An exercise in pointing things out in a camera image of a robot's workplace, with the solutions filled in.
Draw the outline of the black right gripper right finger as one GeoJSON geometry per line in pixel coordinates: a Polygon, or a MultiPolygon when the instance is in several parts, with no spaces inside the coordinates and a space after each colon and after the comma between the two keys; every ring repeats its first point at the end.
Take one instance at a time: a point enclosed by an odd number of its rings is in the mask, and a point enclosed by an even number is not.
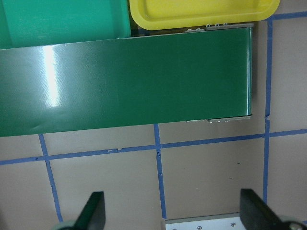
{"type": "Polygon", "coordinates": [[[252,189],[240,190],[240,220],[247,230],[283,230],[281,219],[252,189]]]}

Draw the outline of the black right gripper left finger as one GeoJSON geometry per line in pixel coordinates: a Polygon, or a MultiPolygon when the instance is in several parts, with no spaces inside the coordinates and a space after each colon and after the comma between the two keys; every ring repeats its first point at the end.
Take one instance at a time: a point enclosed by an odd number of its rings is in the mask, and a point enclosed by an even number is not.
{"type": "Polygon", "coordinates": [[[103,230],[106,224],[104,192],[91,193],[74,224],[75,230],[103,230]]]}

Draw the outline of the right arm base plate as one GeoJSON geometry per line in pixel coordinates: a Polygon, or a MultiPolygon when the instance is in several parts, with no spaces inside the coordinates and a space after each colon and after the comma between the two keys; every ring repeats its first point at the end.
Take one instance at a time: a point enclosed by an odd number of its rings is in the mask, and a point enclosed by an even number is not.
{"type": "Polygon", "coordinates": [[[169,219],[165,230],[245,230],[239,213],[169,219]]]}

